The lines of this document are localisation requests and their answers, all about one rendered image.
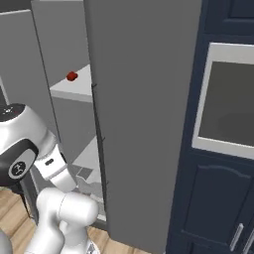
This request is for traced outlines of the white framed oven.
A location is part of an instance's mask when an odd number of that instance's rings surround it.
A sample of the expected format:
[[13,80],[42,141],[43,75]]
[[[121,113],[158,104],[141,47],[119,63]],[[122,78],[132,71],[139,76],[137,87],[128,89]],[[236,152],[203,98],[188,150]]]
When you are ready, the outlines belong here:
[[191,145],[254,160],[254,45],[209,45]]

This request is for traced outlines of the grey fridge freezer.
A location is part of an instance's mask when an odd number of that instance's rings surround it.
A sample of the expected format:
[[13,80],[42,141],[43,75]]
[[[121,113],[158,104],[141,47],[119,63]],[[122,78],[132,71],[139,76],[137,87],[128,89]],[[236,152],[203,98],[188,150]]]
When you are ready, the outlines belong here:
[[111,239],[164,254],[202,0],[82,0]]

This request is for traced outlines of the dark blue cupboard door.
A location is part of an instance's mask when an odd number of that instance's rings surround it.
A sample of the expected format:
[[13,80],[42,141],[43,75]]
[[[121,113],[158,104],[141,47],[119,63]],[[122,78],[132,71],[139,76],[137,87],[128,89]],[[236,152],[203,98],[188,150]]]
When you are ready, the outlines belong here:
[[[254,167],[207,156],[186,162],[188,200],[181,232],[203,244],[205,254],[240,254],[254,218]],[[234,251],[229,245],[239,223],[244,225]]]

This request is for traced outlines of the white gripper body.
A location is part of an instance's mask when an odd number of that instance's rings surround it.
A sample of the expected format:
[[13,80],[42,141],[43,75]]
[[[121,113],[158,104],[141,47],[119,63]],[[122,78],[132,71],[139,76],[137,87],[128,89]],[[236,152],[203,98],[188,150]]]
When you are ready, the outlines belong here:
[[62,192],[70,192],[76,188],[76,181],[68,168],[56,172],[50,177],[50,181]]

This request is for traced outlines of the white freezer shelf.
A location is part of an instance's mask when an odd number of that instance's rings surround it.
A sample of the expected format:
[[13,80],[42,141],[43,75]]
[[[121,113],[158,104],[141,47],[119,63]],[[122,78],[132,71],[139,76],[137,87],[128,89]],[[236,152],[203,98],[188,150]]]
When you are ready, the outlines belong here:
[[78,70],[77,78],[69,81],[66,78],[56,83],[50,88],[51,96],[63,99],[76,100],[81,102],[91,102],[91,73],[90,65]]

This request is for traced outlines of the dark blue cupboard unit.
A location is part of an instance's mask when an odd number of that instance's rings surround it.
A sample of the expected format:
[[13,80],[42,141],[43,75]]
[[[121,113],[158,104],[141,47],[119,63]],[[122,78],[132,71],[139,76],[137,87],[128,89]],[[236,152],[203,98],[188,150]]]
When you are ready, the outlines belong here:
[[[188,200],[184,191],[189,175],[184,169],[186,162],[196,156],[207,156],[254,167],[254,160],[196,149],[191,145],[203,72],[211,43],[254,45],[254,0],[202,0],[166,254],[205,254],[209,250],[181,232],[184,218],[181,209]],[[247,239],[253,228],[254,218],[249,225]]]

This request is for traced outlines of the grey freezer door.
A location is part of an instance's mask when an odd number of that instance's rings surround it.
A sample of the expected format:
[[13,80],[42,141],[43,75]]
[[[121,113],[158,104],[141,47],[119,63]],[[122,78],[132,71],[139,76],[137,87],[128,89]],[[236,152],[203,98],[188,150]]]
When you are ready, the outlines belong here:
[[29,105],[59,136],[31,10],[0,14],[0,104]]

